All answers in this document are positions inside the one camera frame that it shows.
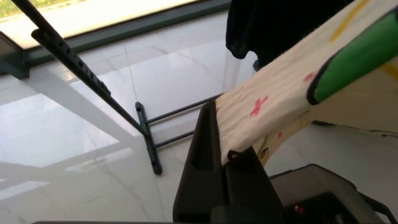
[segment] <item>pink print on fabric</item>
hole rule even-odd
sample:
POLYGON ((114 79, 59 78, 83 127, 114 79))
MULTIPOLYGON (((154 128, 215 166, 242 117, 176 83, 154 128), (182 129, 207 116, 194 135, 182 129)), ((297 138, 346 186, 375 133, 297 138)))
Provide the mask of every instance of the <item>pink print on fabric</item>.
POLYGON ((315 73, 311 72, 309 73, 305 78, 304 78, 304 82, 310 81, 315 77, 315 73))
POLYGON ((250 113, 250 117, 255 117, 259 114, 262 104, 264 104, 268 100, 268 96, 264 97, 264 99, 258 98, 256 103, 254 104, 254 109, 250 113))

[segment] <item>black metal rack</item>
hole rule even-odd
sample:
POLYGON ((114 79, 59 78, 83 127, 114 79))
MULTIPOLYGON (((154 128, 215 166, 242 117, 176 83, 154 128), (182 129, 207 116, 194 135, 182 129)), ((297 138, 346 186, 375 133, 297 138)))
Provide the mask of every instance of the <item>black metal rack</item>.
POLYGON ((160 164, 159 157, 157 155, 157 148, 191 136, 193 131, 156 144, 152 137, 150 124, 200 106, 208 101, 215 100, 217 97, 219 97, 219 95, 188 106, 184 106, 183 108, 171 111, 152 119, 147 119, 144 105, 142 105, 140 102, 137 102, 136 111, 139 117, 138 123, 111 96, 111 92, 108 90, 106 85, 97 78, 87 64, 82 61, 82 59, 73 51, 73 49, 71 49, 61 35, 49 24, 49 22, 43 17, 43 15, 41 15, 41 13, 29 0, 12 1, 38 27, 38 29, 32 32, 31 36, 144 136, 152 169, 156 175, 160 175, 162 173, 162 165, 160 164))

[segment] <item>yellow stripe on fabric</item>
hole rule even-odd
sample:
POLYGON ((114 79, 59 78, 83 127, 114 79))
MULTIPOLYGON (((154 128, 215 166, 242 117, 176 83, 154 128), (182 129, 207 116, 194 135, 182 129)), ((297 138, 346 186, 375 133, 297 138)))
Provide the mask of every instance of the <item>yellow stripe on fabric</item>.
POLYGON ((390 63, 385 63, 380 67, 380 69, 386 72, 387 74, 391 75, 395 80, 398 81, 398 68, 396 68, 390 63))
POLYGON ((345 29, 347 29, 348 24, 354 19, 354 17, 357 15, 357 13, 360 12, 360 10, 363 9, 369 3, 370 0, 360 0, 357 6, 351 10, 351 12, 348 13, 347 17, 341 22, 341 24, 337 27, 335 32, 333 33, 332 37, 329 40, 329 43, 332 43, 335 41, 343 32, 345 29))

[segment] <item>green grass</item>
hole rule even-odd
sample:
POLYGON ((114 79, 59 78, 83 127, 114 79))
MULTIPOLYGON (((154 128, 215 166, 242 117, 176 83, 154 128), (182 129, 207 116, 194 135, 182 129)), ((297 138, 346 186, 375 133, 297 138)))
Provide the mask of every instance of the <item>green grass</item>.
MULTIPOLYGON (((69 0, 29 0, 36 8, 51 6, 69 0)), ((0 19, 21 13, 11 0, 0 0, 0 19)))

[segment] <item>glass pane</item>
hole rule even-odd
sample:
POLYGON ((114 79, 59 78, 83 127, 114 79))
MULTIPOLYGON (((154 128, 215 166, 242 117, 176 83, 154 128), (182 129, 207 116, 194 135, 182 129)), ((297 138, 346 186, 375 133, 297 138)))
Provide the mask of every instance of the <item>glass pane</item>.
MULTIPOLYGON (((62 37, 198 0, 30 0, 62 37)), ((38 46, 30 36, 37 27, 11 0, 0 0, 0 31, 23 49, 38 46)))

